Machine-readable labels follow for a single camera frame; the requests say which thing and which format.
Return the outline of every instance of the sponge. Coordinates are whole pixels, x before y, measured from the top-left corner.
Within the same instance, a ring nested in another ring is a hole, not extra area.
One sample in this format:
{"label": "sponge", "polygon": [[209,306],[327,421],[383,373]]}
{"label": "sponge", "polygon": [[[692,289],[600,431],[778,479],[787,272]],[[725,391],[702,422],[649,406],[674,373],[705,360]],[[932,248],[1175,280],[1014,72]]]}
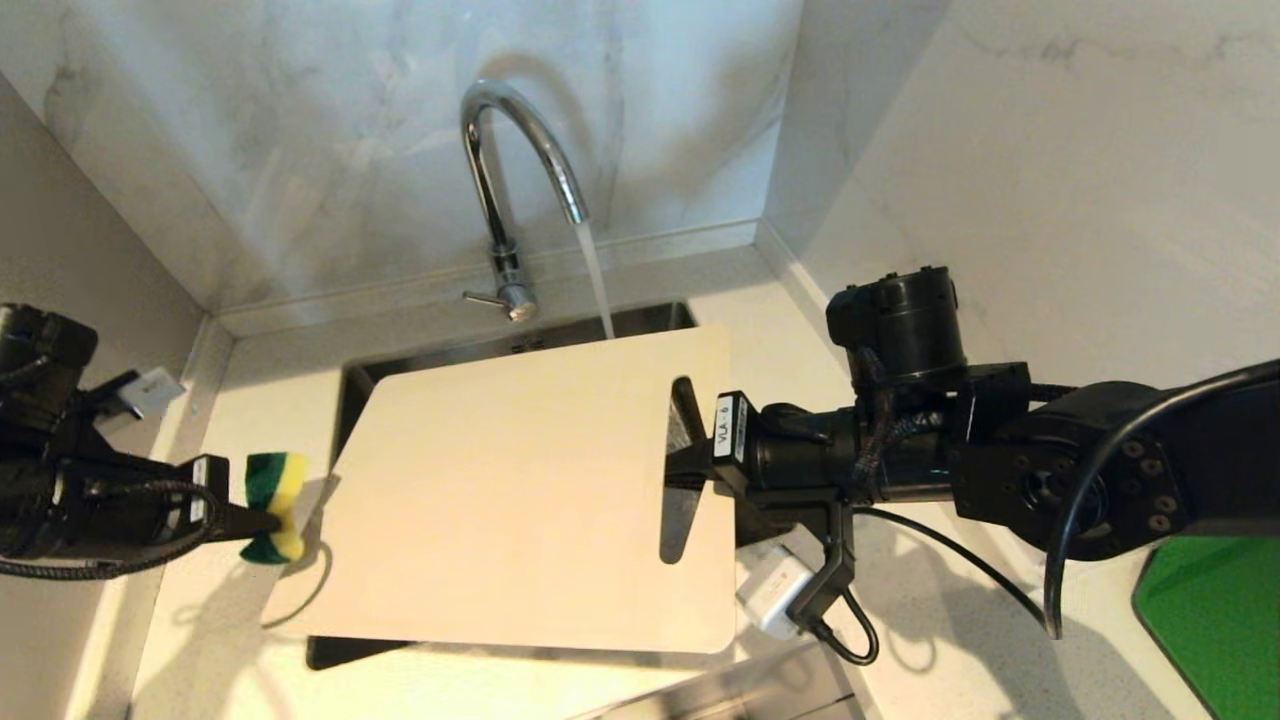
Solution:
{"label": "sponge", "polygon": [[284,565],[302,557],[302,536],[293,524],[293,502],[302,489],[307,461],[292,452],[262,452],[248,456],[244,495],[250,510],[265,510],[280,520],[274,533],[259,533],[241,551],[257,565]]}

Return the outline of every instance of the countertop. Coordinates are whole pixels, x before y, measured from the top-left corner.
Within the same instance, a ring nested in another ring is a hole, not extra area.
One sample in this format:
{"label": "countertop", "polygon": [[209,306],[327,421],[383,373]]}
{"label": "countertop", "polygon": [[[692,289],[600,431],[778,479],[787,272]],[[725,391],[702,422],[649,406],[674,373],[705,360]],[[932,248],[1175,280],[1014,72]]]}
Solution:
{"label": "countertop", "polygon": [[[631,266],[608,273],[607,283],[616,306],[686,299],[699,324],[727,327],[735,388],[758,406],[817,410],[854,400],[847,370],[754,247]],[[590,314],[588,284],[581,277],[540,284],[540,322]],[[247,455],[284,450],[306,455],[319,480],[329,469],[344,364],[509,333],[497,315],[458,301],[241,340],[202,452],[232,460],[233,486]],[[991,348],[968,350],[998,360]],[[1039,553],[1007,532],[957,521],[940,505],[904,514],[963,541],[1024,587],[1037,585]],[[882,641],[881,660],[861,671],[870,688],[861,705],[873,716],[1204,716],[1130,610],[1143,553],[1070,568],[1066,639],[1053,643],[943,548],[860,520],[854,587]],[[246,565],[238,550],[205,546],[165,569],[134,720],[567,717],[778,647],[740,620],[739,641],[712,656],[421,643],[311,671],[305,641],[260,625],[279,570]],[[842,611],[828,620],[855,633]]]}

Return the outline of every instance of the sink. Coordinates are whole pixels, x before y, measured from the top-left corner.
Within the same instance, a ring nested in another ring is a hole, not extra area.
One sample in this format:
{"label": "sink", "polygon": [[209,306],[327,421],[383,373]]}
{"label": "sink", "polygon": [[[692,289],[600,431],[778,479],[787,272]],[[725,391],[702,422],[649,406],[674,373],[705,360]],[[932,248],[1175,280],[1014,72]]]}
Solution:
{"label": "sink", "polygon": [[[684,302],[663,302],[613,313],[613,331],[617,337],[680,331],[696,327],[689,306]],[[536,352],[554,347],[567,347],[604,340],[600,318],[589,316],[547,327],[531,328],[500,338],[467,342],[451,347],[426,350],[403,357],[380,359],[348,365],[342,377],[342,400],[334,437],[333,457],[337,461],[351,432],[360,420],[374,387],[384,378],[401,373],[430,370],[447,365],[475,363],[493,357],[506,357],[521,352]],[[380,652],[412,644],[406,641],[361,638],[307,638],[307,666],[312,670],[333,667]]]}
{"label": "sink", "polygon": [[[613,332],[617,337],[660,333],[696,327],[689,306],[684,302],[663,302],[613,313]],[[351,438],[351,432],[360,420],[369,397],[383,378],[401,373],[430,370],[447,365],[475,363],[493,357],[506,357],[521,352],[552,350],[584,342],[604,340],[604,327],[600,318],[593,315],[567,323],[509,334],[506,337],[471,342],[438,350],[416,352],[404,357],[376,360],[351,365],[342,378],[342,402],[338,410],[338,427],[334,438],[334,460]]]}

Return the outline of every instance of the kitchen faucet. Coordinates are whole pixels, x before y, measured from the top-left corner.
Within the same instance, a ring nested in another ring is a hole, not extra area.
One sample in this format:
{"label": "kitchen faucet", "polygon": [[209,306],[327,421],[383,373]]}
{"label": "kitchen faucet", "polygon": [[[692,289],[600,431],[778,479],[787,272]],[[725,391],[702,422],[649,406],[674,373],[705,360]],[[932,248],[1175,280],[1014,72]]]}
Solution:
{"label": "kitchen faucet", "polygon": [[500,110],[511,118],[532,143],[534,151],[552,178],[552,186],[564,210],[564,219],[571,225],[586,222],[586,205],[582,202],[582,192],[577,188],[577,181],[573,178],[568,159],[564,158],[564,151],[529,100],[504,82],[477,79],[472,83],[462,96],[462,145],[467,150],[467,160],[471,161],[471,177],[480,195],[480,209],[489,225],[489,234],[493,236],[489,256],[493,261],[497,293],[481,295],[467,291],[462,296],[476,302],[497,305],[507,311],[511,322],[520,323],[538,314],[538,301],[534,291],[526,284],[516,241],[507,234],[481,152],[480,117],[489,108]]}

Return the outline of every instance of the white cutting board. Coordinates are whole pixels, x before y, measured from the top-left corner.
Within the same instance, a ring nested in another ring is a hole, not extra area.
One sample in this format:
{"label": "white cutting board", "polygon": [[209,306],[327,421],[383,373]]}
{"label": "white cutting board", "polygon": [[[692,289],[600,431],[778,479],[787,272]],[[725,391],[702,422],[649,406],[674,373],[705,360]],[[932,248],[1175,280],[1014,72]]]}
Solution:
{"label": "white cutting board", "polygon": [[[282,626],[315,635],[717,652],[735,633],[733,503],[708,484],[658,557],[671,384],[705,427],[730,384],[704,327],[381,380],[334,466],[329,579]],[[282,578],[264,620],[320,573]]]}

